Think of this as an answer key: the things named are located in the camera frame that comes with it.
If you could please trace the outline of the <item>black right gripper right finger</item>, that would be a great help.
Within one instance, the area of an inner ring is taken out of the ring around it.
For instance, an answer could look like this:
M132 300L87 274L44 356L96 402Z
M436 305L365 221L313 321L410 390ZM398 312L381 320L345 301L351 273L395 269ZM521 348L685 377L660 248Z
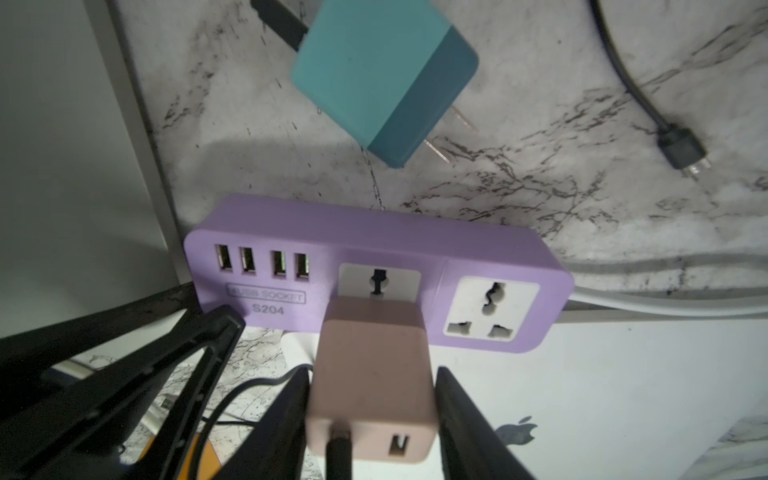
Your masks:
M446 367L437 370L435 396L446 479L533 479Z

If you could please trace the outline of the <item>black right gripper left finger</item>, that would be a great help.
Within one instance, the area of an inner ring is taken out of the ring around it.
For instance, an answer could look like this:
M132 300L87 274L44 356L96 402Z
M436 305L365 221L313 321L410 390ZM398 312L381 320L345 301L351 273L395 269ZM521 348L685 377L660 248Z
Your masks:
M309 367L298 367L214 479L299 479L306 449Z

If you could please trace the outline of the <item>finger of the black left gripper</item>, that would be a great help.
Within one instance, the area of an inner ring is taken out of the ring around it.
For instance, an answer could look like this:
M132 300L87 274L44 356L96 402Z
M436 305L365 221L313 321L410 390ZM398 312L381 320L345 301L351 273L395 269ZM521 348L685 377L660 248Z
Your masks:
M169 333L28 408L1 412L4 479L173 479L245 327L231 307L186 315ZM203 354L150 452L124 465L116 452L176 366Z
M48 394L40 385L52 365L148 326L179 310L201 312L191 282L65 322L1 339L1 412L18 413Z

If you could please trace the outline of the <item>pink charger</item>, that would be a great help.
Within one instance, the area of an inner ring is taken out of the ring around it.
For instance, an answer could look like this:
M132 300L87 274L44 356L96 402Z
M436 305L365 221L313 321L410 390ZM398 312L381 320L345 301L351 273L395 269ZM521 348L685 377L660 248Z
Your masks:
M322 456L345 433L356 460L416 464L438 432L433 372L420 307L337 297L328 304L305 416L309 450Z

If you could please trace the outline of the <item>teal charger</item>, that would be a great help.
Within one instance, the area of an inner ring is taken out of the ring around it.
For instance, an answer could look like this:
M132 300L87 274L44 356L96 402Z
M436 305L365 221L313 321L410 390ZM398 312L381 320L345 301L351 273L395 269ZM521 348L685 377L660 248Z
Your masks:
M474 48L429 1L325 1L291 70L296 88L402 168L467 86Z

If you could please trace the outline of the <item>silver Apple laptop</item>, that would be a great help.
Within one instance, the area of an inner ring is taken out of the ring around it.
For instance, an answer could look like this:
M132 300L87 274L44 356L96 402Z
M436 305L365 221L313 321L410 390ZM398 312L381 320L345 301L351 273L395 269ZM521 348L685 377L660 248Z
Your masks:
M432 347L539 479L767 475L767 323L569 312L525 354Z

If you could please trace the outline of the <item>grey laptop at back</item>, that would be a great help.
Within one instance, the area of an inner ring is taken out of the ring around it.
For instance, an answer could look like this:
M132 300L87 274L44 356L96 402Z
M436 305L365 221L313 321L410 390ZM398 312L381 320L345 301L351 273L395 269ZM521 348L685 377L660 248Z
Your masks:
M1 332L188 279L106 1L1 5Z

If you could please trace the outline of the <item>purple power strip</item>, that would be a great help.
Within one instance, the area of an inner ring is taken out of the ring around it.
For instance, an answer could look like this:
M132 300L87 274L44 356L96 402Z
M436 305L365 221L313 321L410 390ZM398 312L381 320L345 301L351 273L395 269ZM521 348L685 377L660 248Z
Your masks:
M406 301L433 345L538 347L575 288L532 230L235 194L185 238L204 310L316 333L338 296Z

